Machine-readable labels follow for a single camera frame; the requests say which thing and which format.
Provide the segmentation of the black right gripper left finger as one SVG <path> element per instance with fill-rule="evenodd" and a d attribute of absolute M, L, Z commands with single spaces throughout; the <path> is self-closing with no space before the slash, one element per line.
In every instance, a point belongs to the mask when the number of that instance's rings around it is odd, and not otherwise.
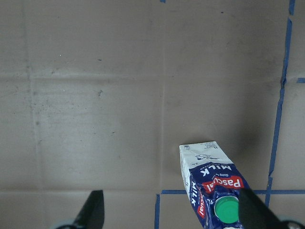
<path fill-rule="evenodd" d="M 105 222 L 103 190 L 92 191 L 75 219 L 54 226 L 54 229 L 102 229 Z"/>

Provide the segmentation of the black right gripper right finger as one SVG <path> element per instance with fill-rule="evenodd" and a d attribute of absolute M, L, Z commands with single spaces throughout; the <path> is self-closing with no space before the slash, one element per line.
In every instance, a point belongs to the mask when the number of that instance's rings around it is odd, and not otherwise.
<path fill-rule="evenodd" d="M 251 190 L 242 188 L 239 195 L 239 221 L 245 229 L 303 229 L 293 220 L 280 220 Z"/>

